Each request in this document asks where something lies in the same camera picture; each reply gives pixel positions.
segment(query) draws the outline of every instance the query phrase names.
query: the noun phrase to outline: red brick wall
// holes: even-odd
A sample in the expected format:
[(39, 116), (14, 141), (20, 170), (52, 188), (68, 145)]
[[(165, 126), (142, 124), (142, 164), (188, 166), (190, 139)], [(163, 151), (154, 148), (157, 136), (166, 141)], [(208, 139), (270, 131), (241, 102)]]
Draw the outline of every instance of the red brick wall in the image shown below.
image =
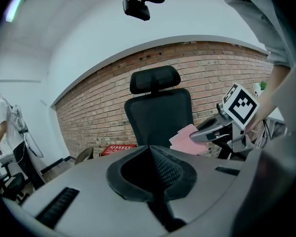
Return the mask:
[[(134, 97), (129, 91), (133, 72), (173, 65), (191, 93), (194, 124), (216, 113), (216, 103), (233, 82), (253, 91), (253, 83), (266, 81), (272, 65), (257, 51), (220, 42), (188, 42), (138, 52), (95, 72), (73, 87), (57, 104), (61, 132), (70, 154), (76, 157), (93, 146), (96, 153), (110, 144), (136, 144), (124, 111)], [(209, 145), (215, 157), (219, 147)]]

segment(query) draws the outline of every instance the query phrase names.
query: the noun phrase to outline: white t-shirt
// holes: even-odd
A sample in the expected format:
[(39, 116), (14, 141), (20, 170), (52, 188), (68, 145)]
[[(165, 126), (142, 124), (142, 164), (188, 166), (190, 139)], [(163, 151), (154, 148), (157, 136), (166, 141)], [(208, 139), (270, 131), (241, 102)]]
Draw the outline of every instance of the white t-shirt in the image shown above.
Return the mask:
[(7, 121), (6, 141), (8, 145), (14, 150), (23, 142), (23, 137), (19, 134), (13, 124), (13, 117), (11, 116), (11, 108), (8, 103), (0, 98), (0, 124)]

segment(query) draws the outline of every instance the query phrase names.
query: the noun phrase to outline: man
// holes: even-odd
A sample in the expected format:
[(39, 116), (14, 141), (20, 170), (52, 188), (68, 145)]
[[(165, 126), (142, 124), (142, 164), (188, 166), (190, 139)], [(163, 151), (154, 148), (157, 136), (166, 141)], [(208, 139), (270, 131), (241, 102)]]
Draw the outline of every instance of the man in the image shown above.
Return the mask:
[(272, 103), (272, 95), (290, 72), (292, 60), (296, 59), (296, 52), (288, 52), (289, 43), (287, 40), (283, 42), (285, 33), (282, 30), (282, 22), (278, 20), (277, 11), (275, 12), (271, 0), (225, 0), (225, 2), (239, 13), (259, 42), (265, 45), (266, 50), (270, 52), (268, 60), (274, 64), (267, 87), (258, 98), (260, 108), (246, 128), (251, 130), (276, 108)]
[(37, 190), (45, 182), (32, 164), (23, 137), (13, 124), (11, 111), (10, 105), (0, 97), (0, 141), (4, 134), (6, 134), (7, 143), (13, 150), (15, 160)]

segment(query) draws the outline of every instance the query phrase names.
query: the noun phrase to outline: black vent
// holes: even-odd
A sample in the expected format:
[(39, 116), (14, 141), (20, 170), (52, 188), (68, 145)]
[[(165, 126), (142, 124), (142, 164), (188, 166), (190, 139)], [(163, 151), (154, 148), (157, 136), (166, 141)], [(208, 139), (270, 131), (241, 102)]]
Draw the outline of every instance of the black vent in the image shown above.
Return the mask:
[(226, 168), (223, 166), (218, 166), (217, 168), (215, 168), (215, 170), (222, 172), (222, 173), (229, 174), (229, 175), (233, 175), (233, 176), (237, 176), (240, 172), (240, 170), (238, 170), (238, 169)]
[(78, 190), (64, 188), (64, 190), (60, 192), (60, 194), (36, 217), (36, 219), (47, 227), (53, 229), (78, 193)]

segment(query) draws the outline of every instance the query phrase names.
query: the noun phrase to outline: office chair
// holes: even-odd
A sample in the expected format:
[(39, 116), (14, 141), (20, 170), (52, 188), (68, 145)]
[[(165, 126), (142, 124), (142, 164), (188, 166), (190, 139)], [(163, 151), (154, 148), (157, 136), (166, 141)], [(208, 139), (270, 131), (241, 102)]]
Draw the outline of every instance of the office chair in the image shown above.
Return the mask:
[(75, 165), (77, 165), (80, 162), (83, 162), (85, 159), (93, 159), (93, 147), (89, 147), (85, 150), (83, 150), (75, 160)]
[(0, 176), (0, 189), (3, 189), (2, 197), (8, 198), (13, 201), (18, 201), (19, 204), (22, 204), (29, 196), (29, 194), (24, 194), (22, 192), (26, 184), (23, 174), (16, 173), (15, 175), (11, 175), (8, 168), (8, 165), (11, 162), (12, 161), (7, 161), (1, 165), (1, 167), (4, 167), (6, 170), (6, 174)]
[(147, 95), (126, 101), (124, 108), (134, 130), (137, 143), (170, 147), (169, 139), (179, 130), (193, 124), (191, 96), (186, 89), (163, 89), (181, 82), (172, 66), (164, 66), (132, 74), (130, 91)]

